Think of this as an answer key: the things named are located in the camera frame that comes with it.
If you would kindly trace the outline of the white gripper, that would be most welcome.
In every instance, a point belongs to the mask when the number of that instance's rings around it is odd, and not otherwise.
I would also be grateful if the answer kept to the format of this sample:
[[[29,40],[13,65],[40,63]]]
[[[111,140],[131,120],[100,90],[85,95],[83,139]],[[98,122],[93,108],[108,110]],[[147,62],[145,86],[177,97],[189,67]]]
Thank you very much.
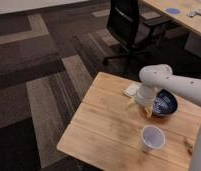
[[[153,113],[153,107],[150,106],[154,104],[157,93],[157,88],[141,85],[136,92],[135,99],[130,99],[126,104],[126,108],[129,109],[137,102],[140,106],[145,107],[144,110],[146,113],[146,117],[149,118],[152,116]]]

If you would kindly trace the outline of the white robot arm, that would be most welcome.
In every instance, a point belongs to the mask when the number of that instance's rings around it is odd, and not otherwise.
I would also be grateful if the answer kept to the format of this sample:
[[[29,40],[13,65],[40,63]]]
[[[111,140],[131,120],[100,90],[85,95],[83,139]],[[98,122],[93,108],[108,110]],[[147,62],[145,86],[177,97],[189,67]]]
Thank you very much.
[[[201,79],[176,75],[167,64],[148,65],[139,71],[140,86],[127,102],[149,109],[161,90],[166,90],[201,108]],[[201,125],[195,139],[194,150],[188,171],[201,171]]]

